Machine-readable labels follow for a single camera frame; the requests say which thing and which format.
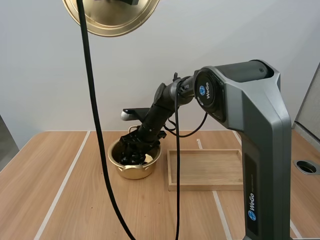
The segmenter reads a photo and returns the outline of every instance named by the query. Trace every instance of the gray robot arm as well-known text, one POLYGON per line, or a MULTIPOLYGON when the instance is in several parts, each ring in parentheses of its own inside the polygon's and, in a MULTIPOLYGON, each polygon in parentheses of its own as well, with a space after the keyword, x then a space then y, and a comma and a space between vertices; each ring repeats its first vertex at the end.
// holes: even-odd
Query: gray robot arm
MULTIPOLYGON (((287 240, 290 239, 291 120, 280 94, 280 73, 265 62, 252 62, 256 66, 246 71, 241 70, 246 68, 243 68, 246 63, 204 68, 210 72, 204 78, 211 82, 209 85, 218 81, 223 86, 220 91, 224 91, 223 104, 210 115, 241 135, 244 239, 287 240)), ((200 88, 197 79, 195 88, 200 88)), ((221 94, 217 88, 213 92, 221 94)), ((207 111, 201 99, 198 102, 207 111)))
POLYGON ((241 135, 244 240, 289 240, 291 120, 280 93, 280 73, 252 60, 203 67, 191 77, 175 76, 170 85, 160 85, 151 108, 140 115, 135 143, 152 146, 159 140, 175 111, 179 82, 179 105, 194 97, 210 116, 241 135))

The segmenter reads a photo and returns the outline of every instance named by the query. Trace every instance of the golden bowl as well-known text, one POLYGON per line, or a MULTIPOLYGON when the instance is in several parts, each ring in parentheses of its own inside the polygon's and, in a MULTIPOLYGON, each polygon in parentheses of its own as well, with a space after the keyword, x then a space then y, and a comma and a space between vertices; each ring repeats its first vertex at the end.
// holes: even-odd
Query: golden bowl
POLYGON ((116 167, 120 176, 126 179, 143 179, 149 176, 156 168, 156 163, 161 154, 161 147, 155 147, 151 149, 145 155, 144 165, 122 165, 120 164, 120 158, 124 151, 124 147, 120 144, 119 140, 115 141, 109 146, 108 158, 116 167))

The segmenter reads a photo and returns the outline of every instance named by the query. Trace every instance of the wooden table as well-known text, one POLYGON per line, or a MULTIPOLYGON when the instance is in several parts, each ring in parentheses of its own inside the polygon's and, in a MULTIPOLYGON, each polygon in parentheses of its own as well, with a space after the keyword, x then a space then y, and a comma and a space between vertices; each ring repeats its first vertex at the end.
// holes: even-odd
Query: wooden table
MULTIPOLYGON (((125 132, 104 132, 105 148, 125 132)), ((240 149, 232 131, 200 131, 182 138, 182 149, 240 149)), ((155 172, 141 180, 120 177, 108 162, 113 192, 137 240, 170 240, 176 231, 176 193, 168 191, 168 135, 155 172)), ((317 152, 295 131, 292 161, 317 152)), ((320 237, 320 175, 291 168, 291 236, 320 237)), ((241 191, 181 192, 181 240, 242 240, 241 191)), ((128 240, 106 190, 95 132, 43 132, 0 172, 1 240, 128 240)))

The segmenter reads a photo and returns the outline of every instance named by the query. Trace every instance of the white wall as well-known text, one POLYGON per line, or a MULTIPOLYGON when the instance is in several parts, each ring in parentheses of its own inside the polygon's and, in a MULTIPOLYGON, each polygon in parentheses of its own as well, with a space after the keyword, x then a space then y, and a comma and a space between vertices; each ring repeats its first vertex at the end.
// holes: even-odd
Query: white wall
MULTIPOLYGON (((252 59, 282 73, 294 120, 320 61, 319 12, 318 0, 161 0, 128 35, 91 34, 103 129, 127 129, 122 108, 149 107, 174 72, 252 59)), ((42 131, 93 130, 80 28, 62 1, 4 1, 0 18, 0 115, 17 145, 42 131)), ((194 129, 203 115, 196 102, 182 107, 181 129, 194 129)), ((204 127, 220 128, 213 119, 204 127)))

